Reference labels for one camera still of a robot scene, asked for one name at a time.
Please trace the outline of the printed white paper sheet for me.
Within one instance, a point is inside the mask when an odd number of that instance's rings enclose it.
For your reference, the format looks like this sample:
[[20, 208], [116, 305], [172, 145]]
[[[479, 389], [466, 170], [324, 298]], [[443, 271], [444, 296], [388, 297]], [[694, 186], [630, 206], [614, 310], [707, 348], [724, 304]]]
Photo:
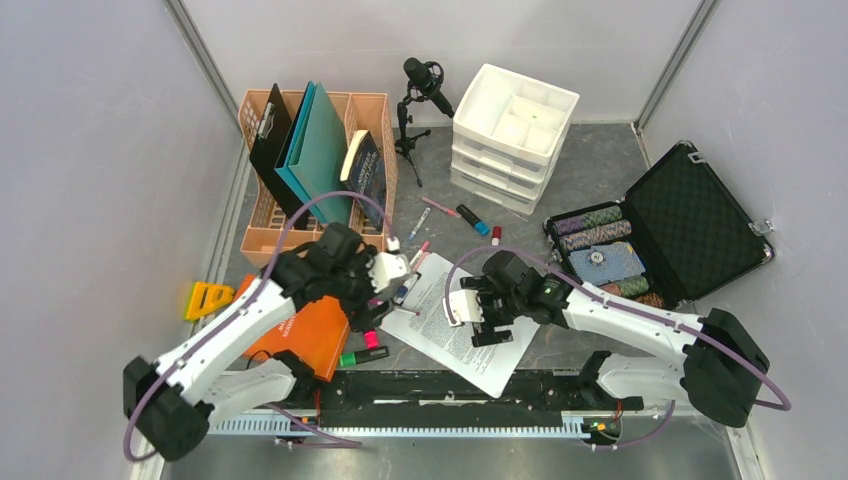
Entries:
[[510, 377], [531, 344], [539, 325], [520, 317], [511, 326], [512, 340], [494, 346], [472, 345], [468, 325], [452, 327], [442, 305], [445, 281], [452, 263], [438, 254], [423, 257], [418, 281], [401, 310], [394, 310], [381, 328], [437, 361], [492, 398], [503, 394]]

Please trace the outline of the dark blue hardcover book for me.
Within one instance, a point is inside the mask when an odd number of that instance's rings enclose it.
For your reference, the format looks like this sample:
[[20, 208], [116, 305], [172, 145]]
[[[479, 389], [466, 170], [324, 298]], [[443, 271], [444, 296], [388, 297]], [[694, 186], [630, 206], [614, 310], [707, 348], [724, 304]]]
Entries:
[[354, 132], [342, 162], [339, 180], [348, 190], [365, 195], [380, 207], [385, 207], [386, 163], [369, 130]]

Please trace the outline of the teal notebook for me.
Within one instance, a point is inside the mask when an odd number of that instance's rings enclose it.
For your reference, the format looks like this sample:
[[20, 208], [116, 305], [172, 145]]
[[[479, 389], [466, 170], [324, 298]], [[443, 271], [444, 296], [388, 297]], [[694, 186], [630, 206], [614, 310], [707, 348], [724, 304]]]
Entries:
[[275, 165], [276, 174], [283, 181], [284, 186], [291, 191], [293, 197], [292, 200], [286, 200], [284, 203], [283, 210], [286, 212], [286, 215], [293, 215], [310, 199], [300, 180], [293, 173], [292, 166], [296, 165], [300, 160], [306, 127], [314, 102], [315, 90], [316, 84], [313, 81], [309, 81], [292, 120], [292, 126], [284, 141], [282, 152]]

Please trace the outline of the black clipboard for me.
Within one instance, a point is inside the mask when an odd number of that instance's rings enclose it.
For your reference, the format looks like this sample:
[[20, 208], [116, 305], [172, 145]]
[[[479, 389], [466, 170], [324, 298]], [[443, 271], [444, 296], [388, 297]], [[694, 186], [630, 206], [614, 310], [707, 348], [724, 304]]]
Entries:
[[259, 179], [268, 189], [286, 216], [293, 215], [303, 205], [296, 193], [277, 173], [280, 159], [285, 159], [292, 139], [293, 120], [277, 84], [270, 90], [262, 110], [259, 127], [251, 147], [250, 162]]

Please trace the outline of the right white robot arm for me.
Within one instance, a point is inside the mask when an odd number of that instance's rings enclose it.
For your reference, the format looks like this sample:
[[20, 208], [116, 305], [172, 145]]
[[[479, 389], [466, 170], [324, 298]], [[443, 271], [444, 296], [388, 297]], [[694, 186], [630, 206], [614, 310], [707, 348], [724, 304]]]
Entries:
[[605, 336], [643, 358], [594, 353], [577, 382], [580, 400], [602, 408], [613, 399], [686, 402], [732, 428], [748, 422], [768, 379], [766, 354], [732, 313], [705, 316], [656, 308], [611, 294], [510, 249], [497, 249], [481, 275], [443, 295], [452, 326], [468, 325], [476, 347], [514, 338], [519, 318]]

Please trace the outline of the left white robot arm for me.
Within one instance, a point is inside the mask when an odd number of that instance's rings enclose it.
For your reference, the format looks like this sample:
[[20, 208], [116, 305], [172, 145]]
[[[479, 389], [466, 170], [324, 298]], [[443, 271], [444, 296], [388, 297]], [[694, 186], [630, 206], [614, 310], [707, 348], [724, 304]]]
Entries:
[[225, 372], [263, 335], [325, 298], [338, 301], [351, 329], [374, 325], [410, 274], [396, 236], [379, 250], [341, 223], [329, 224], [316, 241], [275, 253], [245, 293], [197, 334], [153, 361], [137, 356], [124, 367], [126, 459], [179, 460], [213, 425], [246, 410], [281, 401], [306, 405], [313, 372], [294, 353]]

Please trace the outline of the magenta marker pen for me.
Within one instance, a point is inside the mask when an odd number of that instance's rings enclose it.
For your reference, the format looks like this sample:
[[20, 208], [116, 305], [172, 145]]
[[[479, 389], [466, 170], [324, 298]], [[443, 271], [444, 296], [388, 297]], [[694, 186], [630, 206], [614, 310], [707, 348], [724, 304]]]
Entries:
[[400, 312], [404, 312], [404, 313], [407, 313], [407, 314], [410, 314], [410, 315], [413, 315], [413, 316], [419, 316], [419, 315], [420, 315], [420, 312], [419, 312], [419, 311], [415, 311], [415, 310], [411, 310], [411, 309], [405, 308], [405, 307], [400, 306], [400, 305], [398, 305], [398, 304], [396, 304], [396, 303], [394, 303], [394, 302], [391, 302], [391, 301], [383, 301], [383, 300], [379, 300], [379, 299], [371, 299], [371, 300], [368, 302], [368, 305], [369, 305], [370, 307], [387, 306], [387, 307], [388, 307], [388, 309], [389, 309], [390, 311], [400, 311]]

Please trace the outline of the blue cap white marker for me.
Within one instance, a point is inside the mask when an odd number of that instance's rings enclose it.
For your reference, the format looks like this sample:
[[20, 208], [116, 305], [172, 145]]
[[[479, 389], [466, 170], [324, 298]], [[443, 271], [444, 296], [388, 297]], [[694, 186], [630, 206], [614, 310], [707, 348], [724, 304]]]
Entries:
[[394, 296], [394, 302], [397, 305], [402, 305], [410, 291], [414, 288], [414, 286], [419, 282], [420, 279], [421, 274], [419, 272], [413, 272], [397, 290]]

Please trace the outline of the orange book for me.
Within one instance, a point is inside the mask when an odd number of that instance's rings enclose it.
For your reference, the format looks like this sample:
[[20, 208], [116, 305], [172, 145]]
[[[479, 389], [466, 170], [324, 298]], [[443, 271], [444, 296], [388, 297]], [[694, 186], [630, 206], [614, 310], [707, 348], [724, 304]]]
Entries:
[[307, 304], [293, 317], [274, 325], [258, 340], [247, 346], [241, 357], [270, 362], [269, 367], [260, 366], [263, 373], [284, 374], [295, 378], [295, 369], [274, 354], [290, 351], [306, 367], [312, 376], [329, 381], [337, 368], [339, 357], [350, 333], [348, 320], [337, 299], [325, 296]]

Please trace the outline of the pink white marker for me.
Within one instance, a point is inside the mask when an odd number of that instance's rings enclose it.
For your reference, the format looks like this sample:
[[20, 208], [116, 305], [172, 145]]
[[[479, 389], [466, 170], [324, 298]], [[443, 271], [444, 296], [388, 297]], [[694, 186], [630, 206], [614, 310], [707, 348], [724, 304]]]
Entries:
[[429, 248], [430, 242], [425, 241], [420, 248], [415, 252], [413, 257], [409, 260], [410, 266], [415, 269], [419, 264], [419, 261], [425, 256], [427, 250]]

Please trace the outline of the pink thin pen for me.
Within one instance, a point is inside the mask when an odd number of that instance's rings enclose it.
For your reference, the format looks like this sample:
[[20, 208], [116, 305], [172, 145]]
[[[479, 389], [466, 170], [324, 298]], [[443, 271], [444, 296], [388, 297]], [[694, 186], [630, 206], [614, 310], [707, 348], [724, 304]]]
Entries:
[[442, 204], [440, 204], [440, 203], [438, 203], [438, 202], [436, 202], [436, 201], [434, 201], [434, 200], [432, 200], [432, 199], [430, 199], [426, 196], [421, 196], [420, 198], [427, 205], [429, 205], [429, 206], [431, 206], [431, 207], [433, 207], [433, 208], [435, 208], [439, 211], [442, 211], [447, 215], [450, 215], [450, 216], [455, 217], [455, 218], [462, 218], [461, 215], [457, 211], [455, 211], [451, 208], [448, 208], [448, 207], [446, 207], [446, 206], [444, 206], [444, 205], [442, 205]]

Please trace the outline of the green file folder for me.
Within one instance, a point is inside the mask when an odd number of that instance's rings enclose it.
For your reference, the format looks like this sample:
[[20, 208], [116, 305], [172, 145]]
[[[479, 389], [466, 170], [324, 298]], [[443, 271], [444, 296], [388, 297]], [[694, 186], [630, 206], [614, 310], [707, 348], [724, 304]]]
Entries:
[[300, 160], [293, 173], [313, 200], [341, 190], [341, 163], [347, 153], [345, 127], [324, 86], [316, 84]]

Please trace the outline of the yellow orange block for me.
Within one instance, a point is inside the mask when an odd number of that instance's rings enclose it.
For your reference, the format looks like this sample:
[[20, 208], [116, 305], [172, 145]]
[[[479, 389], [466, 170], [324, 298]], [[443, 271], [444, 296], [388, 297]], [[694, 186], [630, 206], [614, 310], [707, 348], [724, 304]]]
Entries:
[[229, 305], [235, 297], [235, 289], [208, 282], [195, 282], [188, 296], [183, 319], [197, 321], [220, 308]]

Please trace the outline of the black open carrying case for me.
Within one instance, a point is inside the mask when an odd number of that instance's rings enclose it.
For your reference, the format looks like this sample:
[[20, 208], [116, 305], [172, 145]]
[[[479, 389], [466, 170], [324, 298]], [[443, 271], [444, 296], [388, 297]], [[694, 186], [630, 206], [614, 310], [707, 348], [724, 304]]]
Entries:
[[639, 256], [650, 290], [667, 308], [697, 301], [775, 257], [754, 220], [688, 140], [677, 142], [621, 198], [544, 221], [566, 271], [574, 268], [562, 226], [612, 207], [630, 223], [621, 239]]

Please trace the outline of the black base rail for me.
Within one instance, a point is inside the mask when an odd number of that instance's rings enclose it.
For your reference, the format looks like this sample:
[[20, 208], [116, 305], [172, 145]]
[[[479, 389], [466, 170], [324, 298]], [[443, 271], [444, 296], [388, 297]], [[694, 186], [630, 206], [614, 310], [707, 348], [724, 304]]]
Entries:
[[278, 401], [295, 414], [315, 410], [323, 427], [554, 427], [565, 411], [640, 410], [639, 397], [615, 400], [582, 374], [517, 370], [494, 398], [446, 370], [342, 370], [330, 382]]

